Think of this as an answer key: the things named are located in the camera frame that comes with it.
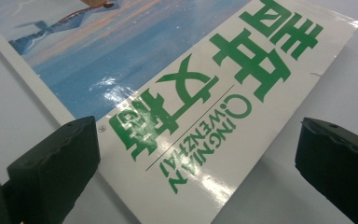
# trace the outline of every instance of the sky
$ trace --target sky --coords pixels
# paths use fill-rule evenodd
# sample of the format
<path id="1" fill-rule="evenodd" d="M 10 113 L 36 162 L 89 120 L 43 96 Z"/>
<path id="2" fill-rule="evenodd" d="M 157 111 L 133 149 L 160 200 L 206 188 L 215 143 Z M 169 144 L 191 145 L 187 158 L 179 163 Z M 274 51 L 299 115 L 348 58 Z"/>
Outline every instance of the sky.
<path id="1" fill-rule="evenodd" d="M 81 27 L 49 35 L 25 61 L 76 117 L 100 119 L 249 0 L 119 0 Z M 79 0 L 0 0 L 7 40 L 87 7 Z"/>

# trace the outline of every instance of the white surface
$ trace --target white surface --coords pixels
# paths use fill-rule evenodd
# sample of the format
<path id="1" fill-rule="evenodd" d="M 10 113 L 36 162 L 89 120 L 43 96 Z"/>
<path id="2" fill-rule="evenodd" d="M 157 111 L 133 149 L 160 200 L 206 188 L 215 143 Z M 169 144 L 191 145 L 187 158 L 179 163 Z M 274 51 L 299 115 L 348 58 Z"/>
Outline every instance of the white surface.
<path id="1" fill-rule="evenodd" d="M 358 0 L 311 0 L 358 20 Z M 6 167 L 58 124 L 0 55 L 0 181 Z M 336 123 L 358 134 L 358 30 L 289 120 L 215 223 L 351 223 L 295 168 L 304 117 Z M 134 223 L 117 195 L 96 175 L 64 221 Z"/>

